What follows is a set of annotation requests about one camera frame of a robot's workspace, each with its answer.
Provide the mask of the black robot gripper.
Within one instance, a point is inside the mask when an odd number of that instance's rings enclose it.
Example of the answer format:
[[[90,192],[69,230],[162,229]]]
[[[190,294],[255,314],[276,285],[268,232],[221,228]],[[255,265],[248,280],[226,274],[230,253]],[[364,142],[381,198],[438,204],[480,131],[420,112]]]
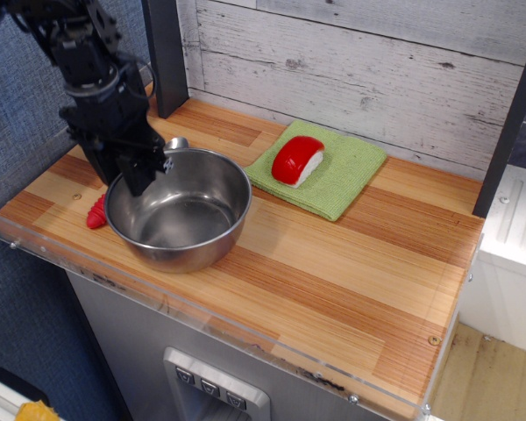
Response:
[[[164,140],[147,121],[149,103],[142,87],[67,83],[65,89],[75,105],[59,114],[104,183],[121,175],[131,194],[141,196],[158,172],[168,171]]]

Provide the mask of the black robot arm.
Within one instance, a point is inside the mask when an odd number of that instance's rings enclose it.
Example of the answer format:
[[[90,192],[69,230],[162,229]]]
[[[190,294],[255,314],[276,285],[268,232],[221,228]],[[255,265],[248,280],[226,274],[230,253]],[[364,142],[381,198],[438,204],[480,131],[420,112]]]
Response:
[[[117,21],[97,1],[0,1],[57,67],[75,103],[59,115],[106,184],[123,179],[140,196],[167,170],[162,137],[148,124],[139,59],[119,51]]]

